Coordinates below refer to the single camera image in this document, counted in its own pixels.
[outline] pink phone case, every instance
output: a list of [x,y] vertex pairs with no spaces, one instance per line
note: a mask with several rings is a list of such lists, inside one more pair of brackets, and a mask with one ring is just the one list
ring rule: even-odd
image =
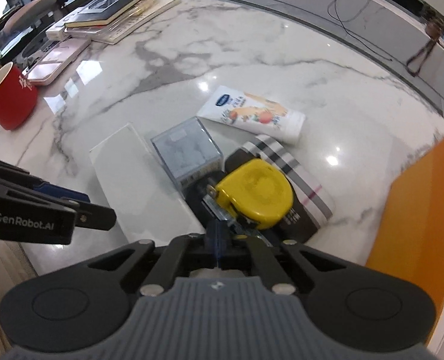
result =
[[67,39],[41,58],[27,79],[35,85],[49,85],[90,44],[90,39]]

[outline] orange box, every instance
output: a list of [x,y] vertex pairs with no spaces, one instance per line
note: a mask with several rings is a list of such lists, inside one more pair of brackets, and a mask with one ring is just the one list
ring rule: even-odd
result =
[[[366,266],[423,288],[437,326],[444,308],[444,140],[392,183]],[[437,335],[432,350],[444,332]]]

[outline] black cable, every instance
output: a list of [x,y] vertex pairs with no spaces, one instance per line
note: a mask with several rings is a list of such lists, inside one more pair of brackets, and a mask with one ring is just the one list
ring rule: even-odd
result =
[[[362,11],[370,4],[370,2],[372,1],[372,0],[369,0],[366,4],[365,4],[365,6],[364,7],[362,7],[362,9],[361,10],[359,10],[359,12],[352,18],[352,19],[349,19],[349,20],[341,20],[340,19],[340,16],[338,15],[338,11],[337,11],[337,1],[338,0],[333,0],[328,6],[327,6],[327,13],[328,13],[328,15],[332,18],[332,19],[334,19],[334,20],[338,20],[339,22],[340,22],[340,24],[342,25],[342,28],[345,30],[345,32],[347,33],[347,35],[349,35],[349,36],[351,36],[352,38],[355,38],[355,39],[357,39],[362,45],[364,45],[367,49],[369,49],[372,53],[374,53],[375,55],[377,55],[377,56],[379,56],[379,57],[381,57],[381,58],[383,58],[383,59],[385,59],[385,60],[387,60],[387,61],[393,61],[393,59],[391,59],[391,58],[387,58],[386,56],[384,56],[384,55],[382,55],[382,54],[380,54],[379,52],[376,52],[375,50],[373,50],[373,49],[371,49],[369,46],[367,46],[360,38],[358,38],[358,37],[356,37],[355,35],[352,35],[346,28],[345,28],[345,25],[344,25],[344,23],[348,23],[348,22],[350,22],[350,21],[352,21],[352,20],[355,20],[361,13],[362,13]],[[334,9],[335,9],[335,14],[337,15],[337,17],[335,17],[335,16],[333,16],[331,13],[330,13],[330,7],[331,6],[334,6]]]

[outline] mug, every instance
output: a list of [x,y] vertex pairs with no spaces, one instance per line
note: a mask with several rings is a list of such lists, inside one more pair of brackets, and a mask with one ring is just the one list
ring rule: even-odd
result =
[[9,62],[0,68],[0,125],[13,130],[24,122],[37,103],[37,88]]

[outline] white tube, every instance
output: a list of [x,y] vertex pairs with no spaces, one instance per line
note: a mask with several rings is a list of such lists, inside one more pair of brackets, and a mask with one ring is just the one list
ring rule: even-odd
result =
[[197,116],[296,144],[305,115],[250,93],[219,86]]

